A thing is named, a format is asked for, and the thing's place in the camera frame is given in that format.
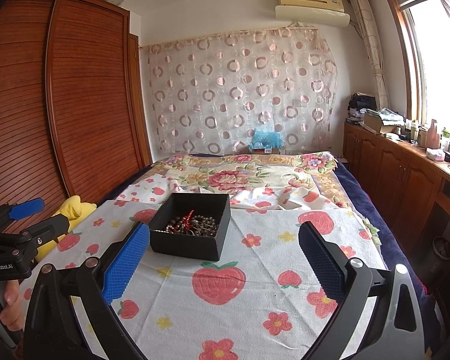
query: pink bottle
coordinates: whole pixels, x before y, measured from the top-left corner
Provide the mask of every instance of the pink bottle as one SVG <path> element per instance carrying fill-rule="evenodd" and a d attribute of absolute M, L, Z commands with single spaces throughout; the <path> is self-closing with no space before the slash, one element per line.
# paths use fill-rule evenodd
<path fill-rule="evenodd" d="M 427 131 L 425 146 L 430 149 L 440 148 L 440 135 L 437 132 L 437 121 L 435 119 L 432 119 L 430 128 Z"/>

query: bed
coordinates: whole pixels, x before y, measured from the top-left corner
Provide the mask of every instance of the bed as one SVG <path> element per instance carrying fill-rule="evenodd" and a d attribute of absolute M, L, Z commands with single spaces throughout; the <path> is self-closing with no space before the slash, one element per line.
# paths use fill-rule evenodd
<path fill-rule="evenodd" d="M 100 256 L 108 244 L 126 235 L 133 221 L 150 220 L 172 192 L 228 193 L 234 209 L 219 262 L 166 256 L 149 248 L 123 297 L 112 303 L 145 355 L 154 360 L 301 359 L 336 307 L 294 242 L 305 220 L 348 257 L 356 255 L 370 267 L 407 265 L 420 302 L 426 348 L 439 345 L 433 299 L 426 296 L 368 196 L 328 152 L 176 155 L 158 161 L 110 196 L 115 198 L 105 201 L 34 269 L 20 286 L 25 299 L 30 299 L 42 264 L 60 269 Z M 244 285 L 200 282 L 201 270 L 243 275 Z M 104 356 L 79 299 L 73 301 L 90 347 Z M 372 309 L 373 299 L 343 357 L 358 348 Z"/>

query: dark blue bedding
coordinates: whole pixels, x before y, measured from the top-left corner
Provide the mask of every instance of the dark blue bedding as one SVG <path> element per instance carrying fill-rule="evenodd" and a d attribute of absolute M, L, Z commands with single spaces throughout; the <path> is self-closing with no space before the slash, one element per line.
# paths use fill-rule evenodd
<path fill-rule="evenodd" d="M 380 250 L 387 266 L 391 268 L 400 263 L 408 268 L 422 314 L 425 349 L 430 347 L 432 352 L 435 353 L 440 348 L 440 324 L 435 315 L 435 299 L 425 293 L 422 283 L 415 275 L 392 232 L 355 177 L 353 177 L 342 163 L 338 163 L 338 168 L 334 172 L 356 210 L 365 216 L 365 218 L 368 218 L 370 223 L 380 230 L 378 233 L 382 242 Z"/>

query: circle pattern curtain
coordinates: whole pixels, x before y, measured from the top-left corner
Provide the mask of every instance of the circle pattern curtain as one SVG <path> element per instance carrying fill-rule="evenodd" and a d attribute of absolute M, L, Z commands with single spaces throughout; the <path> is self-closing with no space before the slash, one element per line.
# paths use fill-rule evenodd
<path fill-rule="evenodd" d="M 330 146 L 337 69 L 317 28 L 239 31 L 148 47 L 157 137 L 166 153 L 238 153 L 254 129 L 285 148 Z"/>

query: sliding wardrobe door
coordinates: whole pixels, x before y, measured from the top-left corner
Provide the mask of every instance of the sliding wardrobe door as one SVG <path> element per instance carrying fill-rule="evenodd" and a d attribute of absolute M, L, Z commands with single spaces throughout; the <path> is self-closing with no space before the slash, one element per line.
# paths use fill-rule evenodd
<path fill-rule="evenodd" d="M 52 138 L 68 192 L 97 202 L 142 166 L 128 85 L 128 16 L 56 0 L 47 45 Z"/>
<path fill-rule="evenodd" d="M 0 204 L 41 197 L 50 216 L 66 199 L 48 130 L 44 57 L 54 0 L 7 0 L 0 10 Z"/>

